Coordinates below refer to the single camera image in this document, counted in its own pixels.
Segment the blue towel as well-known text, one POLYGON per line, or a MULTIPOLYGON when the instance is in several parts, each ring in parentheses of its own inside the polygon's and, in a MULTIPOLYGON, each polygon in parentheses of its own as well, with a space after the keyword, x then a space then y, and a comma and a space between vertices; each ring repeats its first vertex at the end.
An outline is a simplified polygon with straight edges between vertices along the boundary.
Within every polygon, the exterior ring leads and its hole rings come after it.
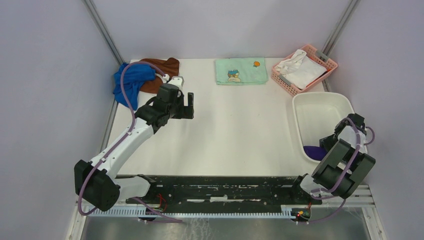
MULTIPOLYGON (((123 63, 119 67, 118 71, 113 75, 115 82, 115 88, 113 90, 114 98, 118 103, 124 105, 127 108, 129 106, 121 89, 121 75, 125 67, 128 65, 128 63, 123 63)), ((155 78, 156 70, 147 64, 135 64, 125 72, 123 78, 123 88, 133 110, 138 108, 138 95, 140 88, 144 83, 153 81, 155 78)))

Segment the purple towel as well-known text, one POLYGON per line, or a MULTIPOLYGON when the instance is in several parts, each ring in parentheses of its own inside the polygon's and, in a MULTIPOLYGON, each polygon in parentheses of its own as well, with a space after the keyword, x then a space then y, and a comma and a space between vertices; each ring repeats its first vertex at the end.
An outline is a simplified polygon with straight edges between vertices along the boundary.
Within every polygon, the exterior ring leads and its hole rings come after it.
POLYGON ((322 161, 328 153, 325 148, 319 146, 306 145, 303 147, 303 150, 310 159, 319 162, 322 161))

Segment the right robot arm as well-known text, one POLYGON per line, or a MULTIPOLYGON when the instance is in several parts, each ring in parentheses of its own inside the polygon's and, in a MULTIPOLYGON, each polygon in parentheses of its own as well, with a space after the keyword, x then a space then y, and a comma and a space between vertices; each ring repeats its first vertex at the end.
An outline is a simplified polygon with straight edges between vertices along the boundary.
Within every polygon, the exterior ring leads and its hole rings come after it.
POLYGON ((312 174, 296 179, 295 187, 289 189, 289 199, 302 204, 309 198, 324 200, 340 197, 349 198, 376 164, 376 159, 367 153, 366 147, 373 143, 375 136, 367 140, 367 134, 374 130, 365 124, 357 113, 350 113, 334 128, 333 134, 319 140, 318 146, 305 145, 307 157, 317 161, 312 174))

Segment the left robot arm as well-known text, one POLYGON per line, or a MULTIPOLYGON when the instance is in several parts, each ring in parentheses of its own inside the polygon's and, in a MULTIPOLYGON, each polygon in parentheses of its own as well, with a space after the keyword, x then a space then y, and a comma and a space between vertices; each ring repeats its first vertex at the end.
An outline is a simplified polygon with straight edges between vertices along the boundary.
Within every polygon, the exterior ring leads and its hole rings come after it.
POLYGON ((75 192, 78 208, 83 216, 91 214, 82 209, 82 201, 93 205, 94 210, 108 211, 118 201, 139 197, 150 204, 158 191, 143 176, 117 178, 133 153, 170 119, 194 118, 194 93, 183 94, 174 84, 163 84, 156 96, 133 113, 130 125, 103 152, 90 161, 79 160, 74 166, 75 192))

